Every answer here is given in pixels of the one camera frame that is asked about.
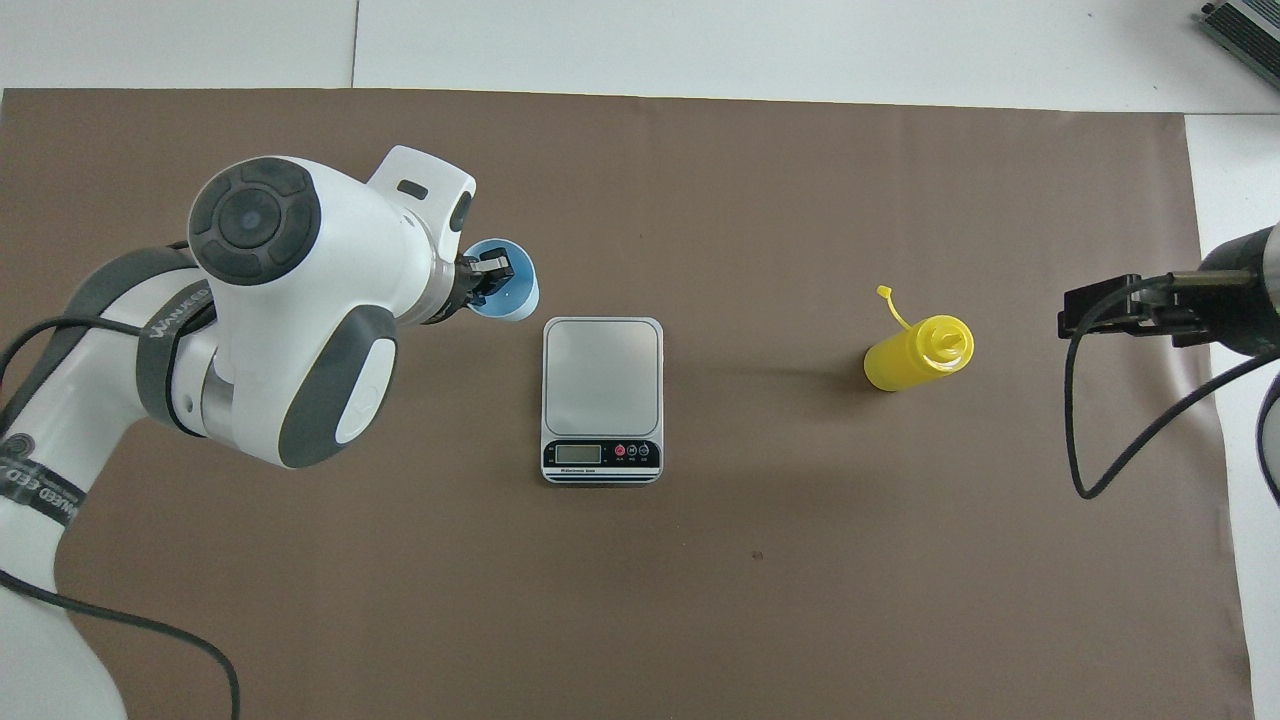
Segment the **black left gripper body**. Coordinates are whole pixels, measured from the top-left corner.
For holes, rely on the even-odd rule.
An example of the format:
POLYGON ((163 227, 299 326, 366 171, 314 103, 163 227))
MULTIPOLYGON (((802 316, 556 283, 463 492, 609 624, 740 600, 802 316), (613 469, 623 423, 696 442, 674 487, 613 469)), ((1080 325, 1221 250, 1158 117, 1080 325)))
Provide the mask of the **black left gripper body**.
POLYGON ((477 258, 462 255, 454 263, 451 292, 439 310, 439 322, 444 322, 463 309, 480 284, 480 270, 475 269, 477 258))

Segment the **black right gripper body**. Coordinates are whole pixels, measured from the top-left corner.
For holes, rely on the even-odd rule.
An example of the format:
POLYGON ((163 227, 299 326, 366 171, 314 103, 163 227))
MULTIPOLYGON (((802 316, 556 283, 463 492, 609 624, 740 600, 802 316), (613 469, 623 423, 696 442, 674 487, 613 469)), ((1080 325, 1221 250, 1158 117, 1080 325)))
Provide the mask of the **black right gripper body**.
POLYGON ((1265 227, 1212 250, 1194 272, 1172 274, 1169 288, 1142 290, 1157 334, 1175 348, 1219 343, 1235 354, 1277 348, 1277 227, 1265 227))

